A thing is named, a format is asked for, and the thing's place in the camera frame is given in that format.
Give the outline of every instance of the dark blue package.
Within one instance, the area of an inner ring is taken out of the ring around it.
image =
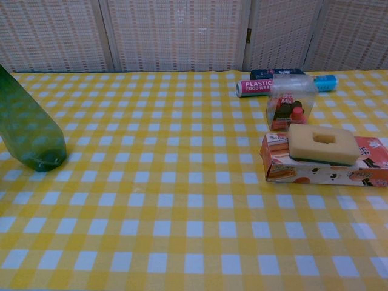
[[[303,74],[301,69],[270,69],[250,71],[251,80],[272,79],[273,74]]]

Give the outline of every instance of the green plastic bottle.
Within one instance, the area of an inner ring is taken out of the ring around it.
[[[62,130],[1,65],[0,135],[10,154],[37,172],[66,159]]]

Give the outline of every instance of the cardboard box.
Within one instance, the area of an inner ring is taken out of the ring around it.
[[[287,133],[266,133],[261,145],[266,180],[304,184],[388,185],[388,150],[378,138],[356,136],[360,157],[352,166],[300,162],[290,158]]]

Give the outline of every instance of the tablecloth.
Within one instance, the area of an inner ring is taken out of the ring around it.
[[[335,74],[311,124],[388,145],[388,71]],[[247,72],[18,73],[69,157],[0,144],[0,288],[386,290],[387,188],[275,184]]]

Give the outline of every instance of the sponge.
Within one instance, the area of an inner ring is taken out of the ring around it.
[[[360,150],[352,132],[305,124],[291,124],[288,132],[290,157],[331,165],[353,165]]]

